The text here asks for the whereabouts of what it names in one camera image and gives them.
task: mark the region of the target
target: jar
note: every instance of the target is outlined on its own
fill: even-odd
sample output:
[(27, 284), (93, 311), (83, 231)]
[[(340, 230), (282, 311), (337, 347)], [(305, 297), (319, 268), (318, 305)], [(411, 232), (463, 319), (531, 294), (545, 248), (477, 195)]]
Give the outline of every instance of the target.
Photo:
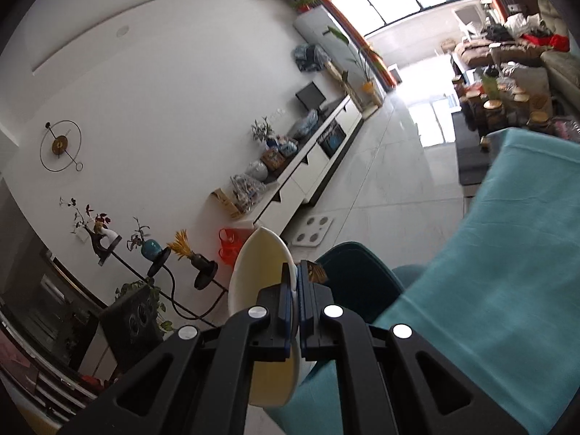
[(462, 96), (459, 98), (459, 104), (461, 106), (461, 112), (463, 113), (463, 117), (465, 118), (465, 123), (468, 125), (468, 129), (471, 131), (475, 131), (477, 129), (477, 124), (475, 122), (475, 116), (473, 115), (473, 111), (471, 105), (469, 104), (469, 99), (466, 96)]
[(487, 129), (487, 118), (485, 117), (483, 101), (479, 91), (468, 91), (465, 97), (468, 99), (469, 106), (471, 106), (477, 128), (483, 127)]
[(550, 116), (543, 111), (532, 111), (527, 126), (531, 131), (540, 132), (542, 134), (554, 136), (556, 133), (554, 124), (550, 122)]
[(457, 93), (457, 98), (465, 96), (465, 83), (463, 76), (457, 75), (451, 79), (451, 82), (453, 83), (453, 88), (455, 88), (455, 92)]
[(518, 118), (528, 120), (530, 118), (530, 95), (514, 95), (513, 102)]
[(485, 117), (487, 118), (487, 126), (490, 132), (499, 131), (508, 126), (504, 103), (500, 100), (489, 100), (484, 104), (483, 108), (485, 109)]
[(511, 94), (514, 96), (515, 95), (525, 95), (526, 91), (521, 87), (514, 86), (514, 88), (512, 88), (512, 90), (511, 90)]

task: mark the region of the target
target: white cabinet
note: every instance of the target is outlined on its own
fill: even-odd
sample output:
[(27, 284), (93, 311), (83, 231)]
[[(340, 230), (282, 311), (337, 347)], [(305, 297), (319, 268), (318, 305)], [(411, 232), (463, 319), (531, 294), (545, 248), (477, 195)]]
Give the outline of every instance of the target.
[(355, 106), (355, 103), (349, 101), (341, 112), (336, 116), (336, 122), (340, 124), (342, 130), (345, 134), (348, 134), (350, 130), (355, 126), (357, 121), (360, 119), (361, 113)]
[(258, 218), (260, 225), (280, 235), (304, 197), (300, 186), (292, 178), (288, 178)]
[(330, 159), (324, 153), (322, 147), (316, 143), (301, 160), (291, 178), (296, 181), (304, 193), (308, 193), (329, 161)]

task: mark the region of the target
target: brown sofa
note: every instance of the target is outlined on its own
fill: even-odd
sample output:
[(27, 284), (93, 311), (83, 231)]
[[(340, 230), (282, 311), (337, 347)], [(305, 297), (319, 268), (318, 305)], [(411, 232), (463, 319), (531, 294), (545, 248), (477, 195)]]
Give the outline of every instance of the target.
[[(491, 43), (492, 41), (488, 39), (459, 43), (455, 48), (456, 59), (459, 59), (462, 65), (468, 69), (491, 65), (494, 63), (489, 53)], [(502, 62), (513, 61), (539, 67), (542, 65), (540, 56), (548, 49), (550, 48), (536, 46), (525, 39), (517, 39), (515, 42), (502, 42), (500, 58)]]

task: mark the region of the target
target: television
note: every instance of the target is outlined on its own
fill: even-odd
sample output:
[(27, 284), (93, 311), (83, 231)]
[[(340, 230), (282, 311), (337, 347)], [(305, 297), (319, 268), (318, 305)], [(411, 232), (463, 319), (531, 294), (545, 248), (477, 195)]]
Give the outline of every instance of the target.
[(304, 105), (304, 107), (310, 111), (311, 109), (318, 110), (320, 105), (326, 101), (326, 98), (314, 82), (308, 84), (303, 89), (301, 89), (296, 97)]

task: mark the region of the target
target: flower vase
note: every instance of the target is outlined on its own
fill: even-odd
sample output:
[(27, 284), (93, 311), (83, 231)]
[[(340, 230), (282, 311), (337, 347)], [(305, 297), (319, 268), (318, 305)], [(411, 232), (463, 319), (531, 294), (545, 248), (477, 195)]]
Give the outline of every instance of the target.
[(115, 239), (119, 236), (119, 234), (116, 233), (115, 231), (111, 229), (105, 229), (104, 227), (100, 227), (97, 233), (100, 235), (104, 235), (107, 238), (108, 244), (106, 244), (106, 246), (105, 244), (101, 244), (105, 248), (110, 247), (111, 244), (115, 241)]
[(157, 256), (163, 251), (159, 242), (153, 239), (146, 240), (141, 245), (141, 255), (143, 255), (149, 261), (153, 261)]

